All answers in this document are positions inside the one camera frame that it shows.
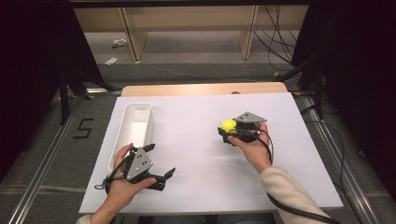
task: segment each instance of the white container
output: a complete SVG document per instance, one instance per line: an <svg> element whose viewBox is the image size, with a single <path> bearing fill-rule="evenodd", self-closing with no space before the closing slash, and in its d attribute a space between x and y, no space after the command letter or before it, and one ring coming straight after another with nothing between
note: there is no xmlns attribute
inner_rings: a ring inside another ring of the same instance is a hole
<svg viewBox="0 0 396 224"><path fill-rule="evenodd" d="M134 143L134 147L143 147L151 144L153 126L151 104L132 103L125 106L119 133L108 163L108 169L110 171L113 170L114 156L122 147L130 143Z"/></svg>

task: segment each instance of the human hand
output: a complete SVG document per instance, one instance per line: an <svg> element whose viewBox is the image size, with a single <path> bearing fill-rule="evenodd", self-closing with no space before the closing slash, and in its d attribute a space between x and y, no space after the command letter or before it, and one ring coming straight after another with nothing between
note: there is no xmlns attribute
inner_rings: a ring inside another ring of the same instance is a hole
<svg viewBox="0 0 396 224"><path fill-rule="evenodd" d="M122 147L114 157L115 169L123 160L125 155L134 145L131 143ZM119 172L123 172L125 165L122 165ZM146 189L153 185L157 180L155 178L146 178L137 184L131 184L126 179L115 179L111 183L107 198L103 205L90 218L92 224L109 223L111 219L121 210L121 208L128 205L136 193L142 189Z"/></svg>
<svg viewBox="0 0 396 224"><path fill-rule="evenodd" d="M259 122L256 125L260 130L268 133L267 125L264 122ZM269 146L270 139L266 133L260 132L259 138ZM229 136L228 140L233 145L242 149L245 158L253 165L258 173L261 173L264 169L272 166L267 148L260 141L255 140L253 142L246 143L232 136Z"/></svg>

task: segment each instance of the white tabletop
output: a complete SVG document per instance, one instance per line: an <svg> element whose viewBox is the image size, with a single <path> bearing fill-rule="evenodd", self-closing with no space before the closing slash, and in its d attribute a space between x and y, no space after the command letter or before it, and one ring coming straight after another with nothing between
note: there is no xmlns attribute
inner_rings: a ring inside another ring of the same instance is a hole
<svg viewBox="0 0 396 224"><path fill-rule="evenodd" d="M154 175L176 167L164 191L144 189L121 213L187 215L270 211L259 175L237 147L222 142L217 127L244 112L266 118L274 143L274 166L285 168L322 208L341 207L300 112L289 93L119 97L108 124L81 214L95 212L106 198L95 189L109 173L108 162L120 120L129 103L150 103L154 119L149 153Z"/></svg>

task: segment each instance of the yellow ball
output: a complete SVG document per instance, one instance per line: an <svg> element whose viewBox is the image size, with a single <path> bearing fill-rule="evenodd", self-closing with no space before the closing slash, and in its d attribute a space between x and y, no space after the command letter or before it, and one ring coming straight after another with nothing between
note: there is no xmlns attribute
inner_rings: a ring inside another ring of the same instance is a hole
<svg viewBox="0 0 396 224"><path fill-rule="evenodd" d="M236 121L233 119L226 119L220 124L220 128L226 133L236 133Z"/></svg>

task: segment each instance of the beige sleeve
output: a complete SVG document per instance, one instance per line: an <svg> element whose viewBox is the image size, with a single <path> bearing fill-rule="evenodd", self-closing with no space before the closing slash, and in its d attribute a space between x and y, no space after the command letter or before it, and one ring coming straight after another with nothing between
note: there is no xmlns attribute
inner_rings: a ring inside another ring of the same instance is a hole
<svg viewBox="0 0 396 224"><path fill-rule="evenodd" d="M77 220L77 223L76 223L76 224L91 224L90 218L91 218L91 215L87 215L87 216L84 216L84 217L80 217L80 218Z"/></svg>
<svg viewBox="0 0 396 224"><path fill-rule="evenodd" d="M262 185L267 193L289 207L328 217L315 204L311 196L291 175L280 167L269 167L260 174ZM296 216L277 209L284 223L322 223L307 217Z"/></svg>

